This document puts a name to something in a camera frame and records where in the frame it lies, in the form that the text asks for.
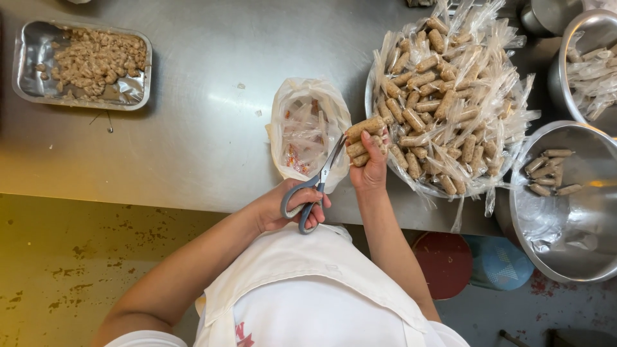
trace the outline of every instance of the floor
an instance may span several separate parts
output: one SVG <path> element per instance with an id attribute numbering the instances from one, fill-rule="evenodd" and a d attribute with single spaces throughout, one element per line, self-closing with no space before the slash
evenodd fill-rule
<path id="1" fill-rule="evenodd" d="M 163 257 L 224 214 L 0 194 L 0 347 L 88 346 L 118 297 Z M 362 227 L 348 226 L 366 251 Z M 417 232 L 406 231 L 411 240 Z M 560 285 L 541 274 L 496 292 L 467 286 L 436 303 L 472 347 L 512 346 L 503 328 L 532 347 L 548 328 L 617 328 L 617 278 Z M 175 333 L 194 341 L 188 310 Z"/>

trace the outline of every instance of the white apron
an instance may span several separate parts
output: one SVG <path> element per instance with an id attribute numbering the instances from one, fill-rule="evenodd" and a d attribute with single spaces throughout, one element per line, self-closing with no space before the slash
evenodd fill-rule
<path id="1" fill-rule="evenodd" d="M 351 244 L 347 230 L 320 224 L 301 235 L 295 223 L 259 236 L 205 289 L 207 304 L 195 346 L 236 347 L 233 307 L 238 299 L 259 286 L 306 275 L 335 280 L 390 309 L 403 321 L 407 346 L 426 346 L 427 321 L 416 302 Z"/>

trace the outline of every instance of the white plastic bag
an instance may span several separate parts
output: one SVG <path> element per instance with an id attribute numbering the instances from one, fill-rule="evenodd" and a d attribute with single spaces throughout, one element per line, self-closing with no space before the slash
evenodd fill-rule
<path id="1" fill-rule="evenodd" d="M 315 105 L 313 112 L 313 115 L 318 119 L 314 122 L 316 124 L 314 130 L 315 133 L 325 136 L 315 135 L 314 132 L 308 132 L 305 128 L 292 134 L 293 126 L 290 126 L 287 120 L 293 112 L 303 112 L 305 110 L 303 106 L 314 101 L 317 101 L 318 105 Z M 351 115 L 347 105 L 341 92 L 330 82 L 306 78 L 286 79 L 274 96 L 272 118 L 270 124 L 266 125 L 266 131 L 270 138 L 272 159 L 278 172 L 281 173 L 283 178 L 295 178 L 302 181 L 313 178 L 319 173 L 337 140 L 349 127 L 351 127 Z M 318 139 L 316 143 L 312 143 L 313 146 L 310 146 L 308 144 L 310 142 L 307 141 L 306 136 L 309 133 L 313 138 Z M 289 157 L 287 151 L 290 143 L 297 144 L 306 149 L 305 153 L 310 153 L 310 162 L 303 162 L 304 173 L 294 169 L 293 165 L 289 165 L 289 161 L 286 160 L 286 157 Z M 318 148 L 319 152 L 326 148 L 328 150 L 327 153 L 316 153 L 315 148 Z M 336 185 L 347 176 L 349 157 L 345 151 L 343 153 L 343 156 L 336 159 L 328 174 L 324 188 L 326 194 L 332 193 Z"/>

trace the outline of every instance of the metal countertop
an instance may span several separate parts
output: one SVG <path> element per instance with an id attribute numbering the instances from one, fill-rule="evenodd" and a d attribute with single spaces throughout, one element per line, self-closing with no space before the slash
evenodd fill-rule
<path id="1" fill-rule="evenodd" d="M 329 79 L 358 122 L 372 50 L 387 30 L 431 13 L 403 0 L 2 0 L 0 10 L 0 192 L 217 212 L 237 211 L 280 182 L 264 125 L 285 78 Z M 110 112 L 108 133 L 106 116 L 92 122 L 99 110 L 18 97 L 15 34 L 35 18 L 144 33 L 154 48 L 148 104 Z M 521 76 L 537 73 L 528 109 L 542 109 L 543 119 L 534 128 L 556 117 L 545 81 L 559 44 L 529 40 L 512 59 Z M 458 200 L 434 199 L 438 208 L 426 211 L 392 172 L 387 188 L 401 227 L 450 230 Z M 348 177 L 331 199 L 330 222 L 362 223 Z M 501 235 L 484 201 L 470 199 L 462 232 Z"/>

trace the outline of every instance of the plastic wrapper scrap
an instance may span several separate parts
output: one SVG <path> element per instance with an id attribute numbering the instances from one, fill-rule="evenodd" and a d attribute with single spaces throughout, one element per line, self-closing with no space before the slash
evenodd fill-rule
<path id="1" fill-rule="evenodd" d="M 347 105 L 330 82 L 288 78 L 276 92 L 266 126 L 272 159 L 283 178 L 307 181 L 325 164 L 339 137 L 351 126 Z M 326 179 L 331 193 L 349 172 L 349 157 L 338 158 Z"/>
<path id="2" fill-rule="evenodd" d="M 430 18 L 386 33 L 373 52 L 372 114 L 388 120 L 392 143 L 413 153 L 406 158 L 414 165 L 389 161 L 413 190 L 450 199 L 487 193 L 491 215 L 495 187 L 509 188 L 503 175 L 540 112 L 526 109 L 534 75 L 520 81 L 514 52 L 506 51 L 526 38 L 497 19 L 505 0 L 473 3 L 463 0 L 450 18 L 438 0 Z M 460 204 L 453 232 L 460 231 Z"/>
<path id="3" fill-rule="evenodd" d="M 579 112 L 593 122 L 617 101 L 617 44 L 583 54 L 576 49 L 576 43 L 584 34 L 577 31 L 568 43 L 566 74 Z"/>

